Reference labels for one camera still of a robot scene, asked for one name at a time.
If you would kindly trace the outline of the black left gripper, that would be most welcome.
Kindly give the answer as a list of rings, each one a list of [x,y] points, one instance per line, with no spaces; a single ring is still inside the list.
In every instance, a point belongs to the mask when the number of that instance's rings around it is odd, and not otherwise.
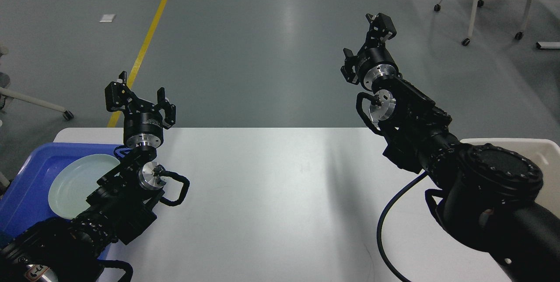
[[[176,106],[166,97],[165,88],[158,89],[155,112],[150,112],[151,103],[139,98],[127,86],[126,71],[105,87],[105,108],[108,112],[124,113],[123,144],[131,149],[139,145],[159,148],[164,143],[163,130],[176,124]]]

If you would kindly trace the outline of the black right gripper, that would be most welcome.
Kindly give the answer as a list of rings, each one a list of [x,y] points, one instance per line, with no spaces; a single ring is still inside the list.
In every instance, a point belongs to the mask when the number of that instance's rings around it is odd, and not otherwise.
[[[344,64],[341,73],[346,82],[359,85],[371,91],[376,79],[398,76],[399,69],[385,46],[386,41],[397,35],[392,19],[384,14],[366,14],[369,23],[363,48],[354,54],[343,48]]]

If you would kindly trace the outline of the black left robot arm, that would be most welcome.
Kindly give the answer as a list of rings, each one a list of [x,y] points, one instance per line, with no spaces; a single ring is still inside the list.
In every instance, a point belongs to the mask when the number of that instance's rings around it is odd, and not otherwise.
[[[154,206],[182,204],[188,178],[156,163],[163,131],[174,126],[176,106],[157,91],[157,102],[139,98],[127,86],[127,73],[105,88],[108,112],[124,115],[123,145],[128,152],[98,181],[86,202],[88,208],[72,220],[52,217],[37,222],[1,248],[3,282],[95,282],[106,268],[124,272],[130,282],[131,264],[102,260],[112,243],[129,244],[157,216]]]

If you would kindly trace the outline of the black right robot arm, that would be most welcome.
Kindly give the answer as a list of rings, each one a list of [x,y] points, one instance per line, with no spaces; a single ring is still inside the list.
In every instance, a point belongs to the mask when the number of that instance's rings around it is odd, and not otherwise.
[[[384,137],[383,155],[418,177],[386,205],[378,221],[378,250],[388,260],[382,225],[394,203],[428,176],[430,214],[460,244],[489,254],[513,282],[559,280],[559,218],[536,202],[544,186],[540,167],[516,151],[493,144],[460,142],[448,130],[451,116],[404,80],[386,41],[396,36],[392,19],[366,14],[369,27],[356,54],[344,48],[341,73],[360,85],[356,111],[374,134]]]

